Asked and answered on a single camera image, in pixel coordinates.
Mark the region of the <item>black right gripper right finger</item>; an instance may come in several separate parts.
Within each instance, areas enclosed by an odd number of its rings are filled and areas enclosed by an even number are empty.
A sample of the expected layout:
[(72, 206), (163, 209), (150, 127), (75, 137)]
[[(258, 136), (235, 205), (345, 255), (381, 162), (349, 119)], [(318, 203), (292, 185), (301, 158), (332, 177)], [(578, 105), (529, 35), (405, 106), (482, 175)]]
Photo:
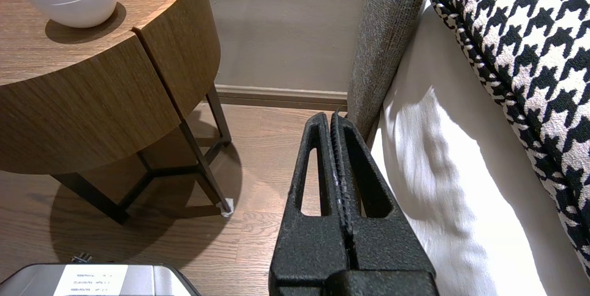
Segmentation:
[(436, 273), (362, 136), (331, 116), (337, 205), (354, 269)]

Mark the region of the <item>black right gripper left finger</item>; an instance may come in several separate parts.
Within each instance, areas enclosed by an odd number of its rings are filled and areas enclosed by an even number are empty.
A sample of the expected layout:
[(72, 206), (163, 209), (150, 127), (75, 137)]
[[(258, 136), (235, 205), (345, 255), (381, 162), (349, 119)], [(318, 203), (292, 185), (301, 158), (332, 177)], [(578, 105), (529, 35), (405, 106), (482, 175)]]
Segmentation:
[[(302, 213), (308, 158), (316, 151), (320, 216)], [(304, 126), (282, 224), (268, 272), (271, 296), (320, 296), (330, 275), (348, 268), (336, 166), (324, 113)]]

